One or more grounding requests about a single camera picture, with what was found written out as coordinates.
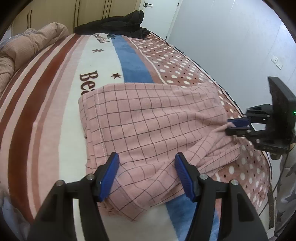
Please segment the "black clothing pile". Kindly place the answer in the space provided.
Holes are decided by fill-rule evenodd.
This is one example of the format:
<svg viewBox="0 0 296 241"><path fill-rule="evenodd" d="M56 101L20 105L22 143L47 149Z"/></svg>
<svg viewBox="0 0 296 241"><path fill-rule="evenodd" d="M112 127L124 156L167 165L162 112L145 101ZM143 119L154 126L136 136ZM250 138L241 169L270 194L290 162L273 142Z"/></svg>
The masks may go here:
<svg viewBox="0 0 296 241"><path fill-rule="evenodd" d="M106 33L145 39L150 34L150 31L140 26L143 20L144 12L136 10L126 16L112 16L79 25L74 29L74 33L79 35Z"/></svg>

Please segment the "white door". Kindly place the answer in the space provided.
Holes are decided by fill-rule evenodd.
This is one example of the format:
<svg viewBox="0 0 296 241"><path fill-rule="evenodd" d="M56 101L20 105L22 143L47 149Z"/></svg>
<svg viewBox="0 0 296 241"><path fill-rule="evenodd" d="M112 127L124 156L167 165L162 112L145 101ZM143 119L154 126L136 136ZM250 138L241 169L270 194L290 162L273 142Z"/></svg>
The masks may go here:
<svg viewBox="0 0 296 241"><path fill-rule="evenodd" d="M140 9L144 12L141 26L168 40L183 0L147 0L141 1Z"/></svg>

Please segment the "pink checked pants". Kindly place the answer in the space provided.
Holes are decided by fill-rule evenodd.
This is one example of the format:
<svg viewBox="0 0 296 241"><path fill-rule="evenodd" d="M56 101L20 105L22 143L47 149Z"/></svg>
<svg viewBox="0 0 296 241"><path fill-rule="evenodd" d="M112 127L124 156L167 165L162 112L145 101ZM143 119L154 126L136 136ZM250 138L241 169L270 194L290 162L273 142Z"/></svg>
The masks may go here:
<svg viewBox="0 0 296 241"><path fill-rule="evenodd" d="M181 87L108 84L79 99L88 172L119 155L105 216L138 220L148 209L183 194L174 158L179 152L201 173L214 175L240 155L225 134L227 115L211 82Z"/></svg>

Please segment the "pink ribbed duvet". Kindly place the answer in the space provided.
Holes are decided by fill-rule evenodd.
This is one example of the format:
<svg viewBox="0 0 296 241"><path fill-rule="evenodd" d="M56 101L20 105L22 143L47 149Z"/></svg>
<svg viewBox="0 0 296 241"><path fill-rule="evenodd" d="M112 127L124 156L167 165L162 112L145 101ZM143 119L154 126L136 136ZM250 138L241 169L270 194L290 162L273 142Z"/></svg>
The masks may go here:
<svg viewBox="0 0 296 241"><path fill-rule="evenodd" d="M37 53L69 35L67 27L53 22L39 30L29 28L1 42L1 93L18 71Z"/></svg>

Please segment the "beige wardrobe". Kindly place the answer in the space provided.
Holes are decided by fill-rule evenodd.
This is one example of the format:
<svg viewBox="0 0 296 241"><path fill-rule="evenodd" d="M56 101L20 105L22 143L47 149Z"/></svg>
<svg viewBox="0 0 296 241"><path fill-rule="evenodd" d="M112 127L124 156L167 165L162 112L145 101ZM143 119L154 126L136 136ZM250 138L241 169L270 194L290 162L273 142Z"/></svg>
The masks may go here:
<svg viewBox="0 0 296 241"><path fill-rule="evenodd" d="M11 34L23 33L29 28L40 29L53 22L74 28L110 16L125 16L139 9L137 0L34 0L14 19Z"/></svg>

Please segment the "striped dotted bed blanket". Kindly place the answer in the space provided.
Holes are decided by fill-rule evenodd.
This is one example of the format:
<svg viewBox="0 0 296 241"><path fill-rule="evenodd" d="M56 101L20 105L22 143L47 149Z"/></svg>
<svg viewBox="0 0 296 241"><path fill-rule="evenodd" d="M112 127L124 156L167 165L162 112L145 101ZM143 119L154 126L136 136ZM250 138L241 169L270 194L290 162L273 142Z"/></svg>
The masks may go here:
<svg viewBox="0 0 296 241"><path fill-rule="evenodd" d="M111 240L184 240L195 204L174 167L177 152L214 180L237 179L257 211L270 165L244 138L215 130L239 107L201 67L154 34L69 35L28 53L1 80L1 184L32 222L53 184L77 181L120 158L99 204Z"/></svg>

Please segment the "wall socket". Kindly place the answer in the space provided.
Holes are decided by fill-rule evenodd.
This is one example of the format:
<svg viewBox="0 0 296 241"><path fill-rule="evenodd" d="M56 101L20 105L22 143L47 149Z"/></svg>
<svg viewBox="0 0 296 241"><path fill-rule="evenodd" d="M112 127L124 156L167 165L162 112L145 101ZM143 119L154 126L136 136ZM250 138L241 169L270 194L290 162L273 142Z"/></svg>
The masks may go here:
<svg viewBox="0 0 296 241"><path fill-rule="evenodd" d="M273 55L271 61L277 66L278 69L283 67L283 63L276 56Z"/></svg>

